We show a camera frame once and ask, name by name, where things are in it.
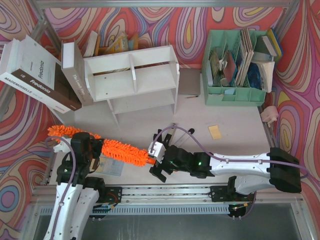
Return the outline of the orange microfiber duster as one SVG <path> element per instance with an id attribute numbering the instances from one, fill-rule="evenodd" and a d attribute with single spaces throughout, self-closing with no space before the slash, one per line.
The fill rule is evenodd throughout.
<path id="1" fill-rule="evenodd" d="M 82 130 L 74 126 L 53 125 L 48 128 L 48 136 L 50 137 L 72 138 L 80 132 Z M 154 165 L 156 163 L 155 159 L 149 157 L 147 150 L 138 149 L 130 144 L 107 138 L 103 140 L 101 153 L 106 157 L 137 167 L 144 167 L 147 164 Z"/>

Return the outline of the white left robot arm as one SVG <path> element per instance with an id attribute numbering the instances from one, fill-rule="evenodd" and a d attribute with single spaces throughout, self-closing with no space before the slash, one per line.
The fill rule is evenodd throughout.
<path id="1" fill-rule="evenodd" d="M 57 169 L 56 196 L 46 240 L 80 240 L 94 204 L 106 193 L 103 178 L 89 177 L 93 159 L 102 152 L 103 141 L 88 132 L 60 138 L 55 147 L 68 150 Z"/>

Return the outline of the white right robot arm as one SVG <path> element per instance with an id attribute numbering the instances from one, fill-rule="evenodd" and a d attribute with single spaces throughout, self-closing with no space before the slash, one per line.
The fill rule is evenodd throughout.
<path id="1" fill-rule="evenodd" d="M 154 135 L 148 148 L 148 156 L 155 161 L 149 171 L 162 182 L 167 180 L 162 172 L 186 172 L 198 179 L 229 175 L 228 195 L 246 196 L 269 188 L 293 194 L 302 191 L 299 160 L 278 147 L 255 155 L 225 155 L 205 149 L 191 153 L 169 145 L 168 138 L 161 140 L 162 133 Z"/>

